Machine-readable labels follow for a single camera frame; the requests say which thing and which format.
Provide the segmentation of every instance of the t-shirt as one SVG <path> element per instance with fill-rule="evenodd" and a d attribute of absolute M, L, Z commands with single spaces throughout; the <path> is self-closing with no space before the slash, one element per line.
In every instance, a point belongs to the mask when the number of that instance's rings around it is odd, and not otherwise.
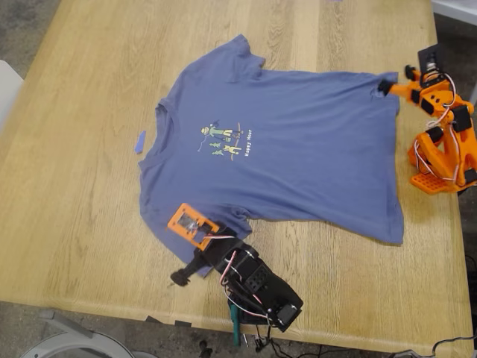
<path fill-rule="evenodd" d="M 402 242 L 394 95 L 351 72 L 274 71 L 238 35 L 189 64 L 156 108 L 141 167 L 142 218 L 182 261 L 194 246 L 167 229 L 181 203 L 239 238 L 248 218 L 326 220 Z"/>

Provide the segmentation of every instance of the black cable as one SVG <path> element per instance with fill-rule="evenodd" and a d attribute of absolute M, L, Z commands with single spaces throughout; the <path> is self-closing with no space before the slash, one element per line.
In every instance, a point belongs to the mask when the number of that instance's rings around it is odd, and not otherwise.
<path fill-rule="evenodd" d="M 443 339 L 442 341 L 436 342 L 435 345 L 432 347 L 432 356 L 435 357 L 435 350 L 437 349 L 438 345 L 441 345 L 443 343 L 455 342 L 455 341 L 468 341 L 468 340 L 476 339 L 476 338 L 477 338 L 477 333 L 474 334 L 472 337 L 455 337 L 451 339 Z"/>
<path fill-rule="evenodd" d="M 315 356 L 315 357 L 320 358 L 320 357 L 321 357 L 321 348 L 323 348 L 322 345 L 320 345 L 320 350 L 318 351 L 318 354 L 315 354 L 315 353 L 303 353 L 303 354 L 299 355 L 297 358 L 301 358 L 301 357 L 304 357 L 304 356 Z"/>
<path fill-rule="evenodd" d="M 477 262 L 476 262 L 476 260 L 475 260 L 472 256 L 470 256 L 470 255 L 465 255 L 465 258 L 466 258 L 466 259 L 469 259 L 470 261 L 473 262 L 474 271 L 477 271 Z"/>
<path fill-rule="evenodd" d="M 256 324 L 255 327 L 256 327 L 257 336 L 260 339 L 262 339 L 262 336 L 260 336 L 260 332 L 259 332 L 259 326 Z M 287 354 L 286 352 L 284 352 L 282 350 L 282 347 L 278 343 L 276 343 L 273 338 L 270 337 L 270 334 L 271 334 L 271 326 L 268 325 L 267 336 L 265 337 L 265 344 L 264 344 L 263 347 L 266 347 L 267 345 L 271 345 L 271 347 L 273 348 L 273 350 L 275 352 L 275 355 L 278 358 L 293 358 L 290 354 Z M 316 354 L 316 353 L 303 353 L 303 354 L 300 354 L 299 356 L 297 356 L 296 358 L 302 358 L 302 357 L 305 357 L 305 356 L 313 356 L 313 357 L 320 358 L 322 355 L 327 354 L 327 353 L 345 352 L 345 351 L 352 351 L 353 350 L 353 349 L 348 349 L 348 348 L 332 349 L 332 350 L 321 353 L 322 348 L 323 348 L 323 346 L 320 345 L 320 350 L 318 351 L 318 354 Z"/>

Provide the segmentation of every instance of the white wire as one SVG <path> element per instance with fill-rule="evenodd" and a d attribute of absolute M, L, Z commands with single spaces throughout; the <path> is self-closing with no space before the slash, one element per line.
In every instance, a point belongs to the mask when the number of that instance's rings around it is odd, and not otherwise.
<path fill-rule="evenodd" d="M 235 236 L 227 235 L 205 235 L 207 239 L 233 239 Z"/>
<path fill-rule="evenodd" d="M 444 73 L 444 76 L 446 76 L 447 80 L 449 80 L 451 86 L 452 86 L 452 101 L 450 103 L 445 103 L 445 104 L 442 104 L 443 107 L 446 108 L 446 110 L 442 113 L 442 115 L 440 115 L 440 117 L 438 118 L 437 121 L 429 121 L 427 123 L 427 128 L 433 128 L 433 127 L 437 127 L 440 122 L 446 118 L 447 114 L 449 113 L 450 111 L 450 107 L 455 103 L 455 94 L 456 94 L 456 89 L 455 89 L 455 83 L 454 81 L 452 80 L 452 78 Z M 452 123 L 448 123 L 449 125 L 449 132 L 452 136 L 452 139 L 454 140 L 454 145 L 455 145 L 455 151 L 457 153 L 457 156 L 458 156 L 458 159 L 460 160 L 460 151 L 459 151 L 459 145 L 458 145 L 458 142 L 457 142 L 457 139 L 455 138 L 455 135 L 454 135 L 454 130 L 452 129 Z M 423 173 L 423 174 L 428 174 L 428 173 L 431 173 L 432 175 L 434 175 L 436 178 L 439 178 L 433 171 L 432 169 L 427 165 L 426 161 L 419 155 L 419 143 L 417 142 L 417 140 L 414 141 L 414 156 L 416 157 L 416 168 L 418 171 L 421 172 L 420 170 L 420 162 L 426 167 L 426 169 L 428 170 L 427 173 Z M 457 181 L 457 175 L 458 175 L 458 170 L 459 170 L 459 161 L 457 162 L 457 164 L 455 165 L 455 169 L 454 169 L 454 173 L 453 173 L 453 176 L 452 178 L 440 178 L 442 180 L 451 180 L 453 183 L 455 183 Z"/>
<path fill-rule="evenodd" d="M 452 136 L 452 139 L 454 140 L 454 145 L 455 145 L 455 151 L 457 153 L 457 156 L 458 156 L 458 159 L 460 159 L 460 151 L 459 151 L 459 145 L 457 143 L 457 139 L 455 138 L 455 135 L 454 135 L 454 130 L 452 129 L 452 123 L 449 123 L 449 132 Z M 423 173 L 423 174 L 428 174 L 428 173 L 431 173 L 432 175 L 434 175 L 436 178 L 439 178 L 433 171 L 432 169 L 427 165 L 426 161 L 420 156 L 419 154 L 419 143 L 417 142 L 417 139 L 414 141 L 414 156 L 416 157 L 416 168 L 417 170 L 420 170 L 420 165 L 419 165 L 419 161 L 426 167 L 426 169 L 428 170 L 427 173 Z M 452 176 L 452 178 L 440 178 L 442 180 L 452 180 L 453 183 L 455 183 L 457 181 L 457 174 L 458 174 L 458 170 L 459 170 L 459 162 L 455 165 L 455 169 L 454 169 L 454 174 Z"/>
<path fill-rule="evenodd" d="M 426 161 L 420 156 L 419 152 L 417 151 L 418 149 L 419 149 L 419 143 L 417 142 L 417 140 L 415 140 L 414 141 L 414 156 L 416 157 L 416 168 L 417 168 L 417 170 L 419 170 L 423 174 L 431 173 L 436 178 L 440 178 L 432 171 L 432 169 L 427 165 Z M 419 160 L 426 167 L 426 169 L 428 170 L 427 173 L 424 173 L 420 170 Z M 442 179 L 442 180 L 453 180 L 455 182 L 455 180 L 453 178 L 440 178 L 440 179 Z"/>
<path fill-rule="evenodd" d="M 455 89 L 455 84 L 454 84 L 454 81 L 452 80 L 452 78 L 444 73 L 444 76 L 446 76 L 446 78 L 449 80 L 451 86 L 452 86 L 452 101 L 450 103 L 446 103 L 446 104 L 442 104 L 443 107 L 446 108 L 446 110 L 442 113 L 442 115 L 439 117 L 439 119 L 437 121 L 429 121 L 427 123 L 427 128 L 433 128 L 435 127 L 436 125 L 438 125 L 444 118 L 446 118 L 447 116 L 447 113 L 449 113 L 450 111 L 450 107 L 454 104 L 455 102 L 455 94 L 456 94 L 456 89 Z"/>
<path fill-rule="evenodd" d="M 268 321 L 268 316 L 267 315 L 260 315 L 258 313 L 253 313 L 251 311 L 247 311 L 245 308 L 242 308 L 240 307 L 238 304 L 236 304 L 232 298 L 230 298 L 230 296 L 227 294 L 227 292 L 225 291 L 225 287 L 224 287 L 224 295 L 225 297 L 227 297 L 227 300 L 229 300 L 230 302 L 232 302 L 233 304 L 235 304 L 240 310 L 244 311 L 245 313 L 248 313 L 249 315 L 254 315 L 255 317 L 262 317 L 262 318 L 265 318 L 267 321 Z"/>

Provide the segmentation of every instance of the t-shirt sleeve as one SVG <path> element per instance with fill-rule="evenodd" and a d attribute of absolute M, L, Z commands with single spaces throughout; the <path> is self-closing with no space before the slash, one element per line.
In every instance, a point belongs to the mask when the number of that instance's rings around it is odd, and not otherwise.
<path fill-rule="evenodd" d="M 195 210 L 215 223 L 225 224 L 237 233 L 239 239 L 252 232 L 247 222 L 246 210 L 228 205 L 190 204 Z M 154 235 L 183 262 L 190 263 L 194 258 L 195 246 L 167 228 L 176 212 L 177 206 L 163 207 L 160 210 L 142 208 L 141 216 Z"/>

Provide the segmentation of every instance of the wooden table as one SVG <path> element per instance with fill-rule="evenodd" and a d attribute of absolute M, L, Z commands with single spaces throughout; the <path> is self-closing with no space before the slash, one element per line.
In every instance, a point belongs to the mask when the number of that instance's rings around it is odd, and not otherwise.
<path fill-rule="evenodd" d="M 182 263 L 139 216 L 133 147 L 144 129 L 151 145 L 181 69 L 239 33 L 266 68 L 308 71 L 401 72 L 436 42 L 428 0 L 64 0 L 0 135 L 0 300 L 232 329 L 216 273 L 170 286 Z M 276 336 L 430 354 L 472 333 L 457 198 L 408 183 L 426 120 L 402 103 L 402 246 L 326 222 L 252 222 L 247 242 L 305 301 Z"/>

